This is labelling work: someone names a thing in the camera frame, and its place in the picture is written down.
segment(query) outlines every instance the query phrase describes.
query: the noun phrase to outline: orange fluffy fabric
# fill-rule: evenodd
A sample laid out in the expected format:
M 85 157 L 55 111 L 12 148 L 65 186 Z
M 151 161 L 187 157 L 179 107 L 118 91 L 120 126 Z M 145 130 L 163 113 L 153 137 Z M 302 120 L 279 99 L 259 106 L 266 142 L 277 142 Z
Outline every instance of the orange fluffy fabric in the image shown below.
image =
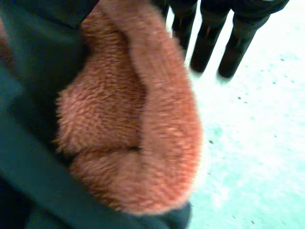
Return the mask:
M 178 42 L 146 0 L 102 0 L 81 28 L 91 54 L 57 101 L 71 174 L 117 211 L 181 207 L 203 133 Z

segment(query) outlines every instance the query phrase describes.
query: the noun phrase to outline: jacket sleeve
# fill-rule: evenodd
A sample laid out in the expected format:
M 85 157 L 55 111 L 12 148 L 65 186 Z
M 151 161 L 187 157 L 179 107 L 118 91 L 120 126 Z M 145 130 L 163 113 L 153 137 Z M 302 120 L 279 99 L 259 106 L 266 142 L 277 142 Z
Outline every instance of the jacket sleeve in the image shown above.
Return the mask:
M 0 174 L 75 229 L 184 229 L 190 205 L 135 217 L 100 205 L 59 163 L 48 143 L 56 131 L 54 99 L 83 62 L 78 27 L 97 0 L 0 0 L 18 81 L 0 64 Z
M 135 217 L 98 204 L 35 136 L 47 125 L 2 64 L 0 82 L 0 173 L 14 187 L 75 229 L 186 227 L 189 205 L 163 216 Z

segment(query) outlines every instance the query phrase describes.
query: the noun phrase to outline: ground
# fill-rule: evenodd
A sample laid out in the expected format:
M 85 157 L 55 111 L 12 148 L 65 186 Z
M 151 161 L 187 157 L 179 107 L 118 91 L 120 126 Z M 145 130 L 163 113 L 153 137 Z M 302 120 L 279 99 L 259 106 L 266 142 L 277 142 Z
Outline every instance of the ground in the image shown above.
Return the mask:
M 190 72 L 210 154 L 190 229 L 305 229 L 304 9 L 292 0 L 272 15 L 226 82 L 216 71 L 231 12 L 204 74 Z M 170 13 L 169 28 L 172 21 Z M 187 65 L 200 24 L 197 12 Z

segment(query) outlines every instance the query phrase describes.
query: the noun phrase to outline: white snowy ground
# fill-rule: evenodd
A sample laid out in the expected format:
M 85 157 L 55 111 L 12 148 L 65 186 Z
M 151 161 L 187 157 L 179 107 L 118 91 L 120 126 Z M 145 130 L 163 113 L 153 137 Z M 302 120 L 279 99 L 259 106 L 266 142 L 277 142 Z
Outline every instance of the white snowy ground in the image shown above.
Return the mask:
M 190 229 L 305 229 L 305 1 L 273 14 L 224 82 L 216 70 L 232 18 L 203 76 L 190 73 L 211 157 Z M 198 11 L 187 65 L 200 25 Z

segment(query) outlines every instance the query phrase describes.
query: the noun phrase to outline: dark green jacket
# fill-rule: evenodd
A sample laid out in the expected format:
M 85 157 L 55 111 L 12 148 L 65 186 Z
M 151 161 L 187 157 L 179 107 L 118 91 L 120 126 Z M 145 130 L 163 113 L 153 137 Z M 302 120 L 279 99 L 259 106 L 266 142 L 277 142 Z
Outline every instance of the dark green jacket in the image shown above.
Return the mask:
M 161 216 L 99 204 L 55 156 L 54 100 L 84 57 L 78 27 L 96 2 L 0 0 L 17 74 L 0 63 L 0 228 L 184 229 L 190 205 Z

